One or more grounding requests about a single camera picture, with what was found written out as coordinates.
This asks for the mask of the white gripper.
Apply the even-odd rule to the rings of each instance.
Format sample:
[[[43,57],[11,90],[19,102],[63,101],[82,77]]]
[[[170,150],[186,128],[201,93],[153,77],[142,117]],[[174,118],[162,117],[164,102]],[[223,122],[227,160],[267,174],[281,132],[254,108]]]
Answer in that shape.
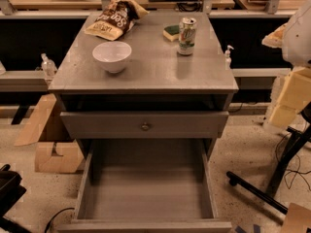
[[[287,24],[279,26],[266,35],[261,43],[270,48],[281,48],[283,33]],[[268,123],[279,128],[287,128],[295,119],[296,112],[302,111],[311,102],[311,70],[294,67],[285,77],[285,83],[278,98],[280,105],[270,109]]]

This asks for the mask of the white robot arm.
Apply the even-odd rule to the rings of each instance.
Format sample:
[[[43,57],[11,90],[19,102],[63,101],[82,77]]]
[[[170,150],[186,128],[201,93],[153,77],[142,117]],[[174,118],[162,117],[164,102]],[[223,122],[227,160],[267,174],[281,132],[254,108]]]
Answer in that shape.
[[[311,102],[311,0],[261,43],[280,48],[283,59],[294,67],[287,76],[275,81],[264,123],[268,130],[286,129]]]

